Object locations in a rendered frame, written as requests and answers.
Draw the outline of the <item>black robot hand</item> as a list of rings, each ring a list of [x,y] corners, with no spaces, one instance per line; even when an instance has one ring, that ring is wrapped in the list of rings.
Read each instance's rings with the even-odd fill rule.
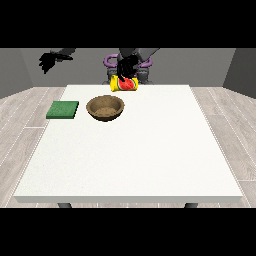
[[[124,82],[125,78],[131,79],[136,73],[135,65],[138,64],[138,57],[130,55],[120,60],[117,65],[117,76]]]
[[[72,57],[65,54],[55,53],[55,52],[49,52],[44,53],[39,58],[39,66],[43,70],[44,73],[47,73],[51,68],[54,67],[55,62],[57,60],[72,60]]]

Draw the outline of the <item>yellow cup with melon print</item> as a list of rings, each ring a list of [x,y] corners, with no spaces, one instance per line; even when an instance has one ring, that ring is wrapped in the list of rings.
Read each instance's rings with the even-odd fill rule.
[[[110,80],[110,89],[115,91],[136,91],[138,89],[137,78],[125,78],[121,80],[117,75],[113,75]]]

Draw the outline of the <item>brown wooden bowl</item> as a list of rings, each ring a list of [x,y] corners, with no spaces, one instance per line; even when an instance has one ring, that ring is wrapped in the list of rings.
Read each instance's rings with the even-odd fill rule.
[[[124,102],[116,96],[97,96],[87,103],[86,110],[94,119],[108,122],[121,115],[124,110]]]

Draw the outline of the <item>green square pad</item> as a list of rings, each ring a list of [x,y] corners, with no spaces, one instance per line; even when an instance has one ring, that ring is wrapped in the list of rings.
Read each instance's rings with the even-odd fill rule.
[[[54,101],[46,114],[46,118],[73,119],[78,106],[78,101]]]

